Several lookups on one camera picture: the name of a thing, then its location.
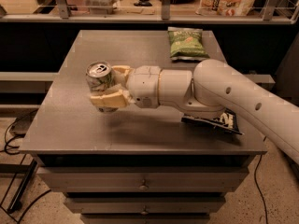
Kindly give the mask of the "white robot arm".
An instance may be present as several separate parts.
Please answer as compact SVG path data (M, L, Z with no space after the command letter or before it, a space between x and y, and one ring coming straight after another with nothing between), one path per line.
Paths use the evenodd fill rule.
M227 63L207 59L194 70L159 66L88 66L91 103L102 112L134 104L172 106L187 118L210 122L226 109L242 117L299 163L299 107L276 96Z

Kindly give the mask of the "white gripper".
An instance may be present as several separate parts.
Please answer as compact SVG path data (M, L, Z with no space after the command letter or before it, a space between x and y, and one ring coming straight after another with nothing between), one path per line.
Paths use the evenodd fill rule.
M113 65L112 69L115 83L126 86L128 91L118 90L111 94L92 95L90 100L94 106L123 108L131 103L132 97L135 105L140 108L159 106L158 84L162 71L159 66L140 66L133 70L129 65Z

